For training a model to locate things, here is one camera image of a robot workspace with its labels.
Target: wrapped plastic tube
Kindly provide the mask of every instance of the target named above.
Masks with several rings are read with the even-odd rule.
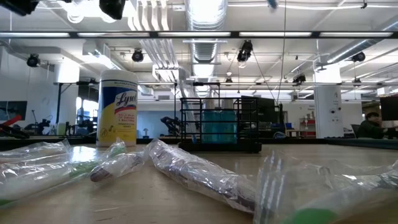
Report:
[[[153,140],[146,150],[159,171],[187,189],[254,213],[255,186],[245,177],[160,140]]]
[[[64,139],[58,143],[40,142],[31,144],[29,146],[20,147],[18,149],[0,152],[0,164],[25,161],[69,152],[70,145],[67,139]]]
[[[144,165],[144,152],[123,153],[95,167],[90,174],[93,182],[121,177],[139,171]]]
[[[256,224],[327,224],[398,199],[398,163],[316,166],[272,152],[259,174]]]
[[[24,161],[1,164],[0,205],[79,179],[79,177],[85,177],[99,163],[125,152],[124,143],[118,140],[100,157],[94,157],[87,161],[51,162],[48,164]]]

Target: wooden table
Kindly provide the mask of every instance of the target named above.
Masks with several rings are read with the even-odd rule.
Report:
[[[315,164],[330,159],[353,166],[381,166],[398,159],[398,151],[331,145],[263,145],[260,154],[198,154],[221,167],[256,180],[271,149]],[[77,157],[93,150],[74,148]],[[341,223],[397,223],[397,205],[389,205]],[[0,209],[0,223],[252,223],[252,217],[221,202],[189,191],[155,169],[150,162],[141,171],[108,185],[89,180],[59,187]]]

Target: ceiling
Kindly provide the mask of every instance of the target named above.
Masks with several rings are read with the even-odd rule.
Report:
[[[358,6],[363,1],[357,0],[287,0],[280,1],[280,5],[288,6],[305,6],[305,7],[328,7],[337,6],[344,2],[341,6]],[[379,24],[386,22],[388,19],[397,15],[397,8],[373,8],[366,9],[342,9],[342,10],[298,10],[285,9],[283,7],[271,12],[265,6],[256,7],[233,7],[237,4],[254,4],[256,2],[246,0],[229,1],[227,10],[227,18],[225,30],[374,30]],[[368,1],[369,5],[395,6],[398,7],[396,0],[373,0]],[[169,0],[169,27],[172,30],[186,30],[185,11],[180,10],[183,6],[183,0]],[[127,19],[124,18],[114,23],[106,23],[99,17],[84,18],[78,24],[68,21],[65,10],[55,2],[46,1],[39,4],[31,15],[20,17],[10,14],[9,11],[0,8],[0,29],[1,30],[78,30],[78,31],[110,31],[110,30],[129,30]],[[248,60],[244,68],[238,69],[236,60],[233,60],[237,50],[241,47],[243,39],[228,39],[228,43],[221,44],[218,51],[217,62],[220,65],[215,66],[215,72],[211,81],[225,81],[226,72],[232,72],[234,82],[255,82],[264,81],[261,73],[265,75],[267,81],[279,82],[281,77],[287,76],[288,81],[292,80],[294,74],[289,72],[303,60],[307,60],[316,54],[329,54],[353,40],[348,39],[322,39],[319,40],[317,49],[317,41],[315,39],[253,39],[254,53],[256,58],[252,57]],[[181,39],[173,39],[173,46],[181,66],[187,70],[191,70],[191,55],[188,44],[182,43]],[[12,45],[22,47],[59,47],[64,51],[72,54],[81,61],[85,61],[82,52],[84,40],[12,40]],[[144,54],[144,61],[141,63],[133,63],[131,53],[135,48],[139,48],[138,40],[131,39],[98,39],[97,45],[107,44],[112,50],[112,60],[117,61],[125,69],[137,72],[140,81],[153,82],[155,79],[151,75],[152,62]],[[372,59],[380,54],[398,46],[398,40],[384,40],[364,51],[366,60]],[[341,78],[343,81],[352,80],[355,74],[362,75],[374,72],[385,66],[398,62],[398,51],[392,52],[384,57],[358,67],[353,67],[352,63],[341,64]],[[105,70],[106,67],[100,64],[90,65],[91,72],[86,72],[86,76],[98,78],[99,72]],[[312,81],[312,72],[306,72],[307,81]],[[363,82],[382,82],[383,80],[397,77],[398,72],[393,70],[390,73],[375,75],[363,80]]]

